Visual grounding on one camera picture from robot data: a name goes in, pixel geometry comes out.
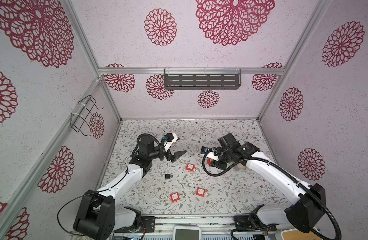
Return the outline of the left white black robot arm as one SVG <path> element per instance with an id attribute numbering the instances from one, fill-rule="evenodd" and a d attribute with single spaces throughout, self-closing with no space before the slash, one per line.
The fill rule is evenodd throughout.
<path id="1" fill-rule="evenodd" d="M 165 134 L 160 140 L 150 134 L 139 135 L 125 170 L 109 184 L 96 191 L 88 190 L 80 197 L 73 224 L 75 233 L 94 240 L 106 240 L 115 230 L 139 230 L 141 212 L 130 207 L 117 211 L 116 202 L 142 180 L 155 159 L 174 163 L 184 155 L 185 151 L 172 153 L 170 150 L 179 139 L 174 133 Z"/>

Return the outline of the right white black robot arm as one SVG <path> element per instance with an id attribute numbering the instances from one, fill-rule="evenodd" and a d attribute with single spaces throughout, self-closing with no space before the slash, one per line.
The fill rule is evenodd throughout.
<path id="1" fill-rule="evenodd" d="M 202 147 L 200 153 L 206 163 L 225 174 L 233 164 L 242 164 L 259 173 L 274 185 L 288 199 L 290 206 L 262 206 L 254 210 L 251 216 L 261 225 L 292 225 L 303 233 L 309 233 L 324 216 L 322 207 L 301 187 L 306 187 L 322 203 L 326 202 L 326 191 L 319 185 L 310 185 L 293 175 L 286 175 L 257 146 L 246 142 L 241 144 L 233 134 L 228 133 L 218 139 L 220 147 Z"/>

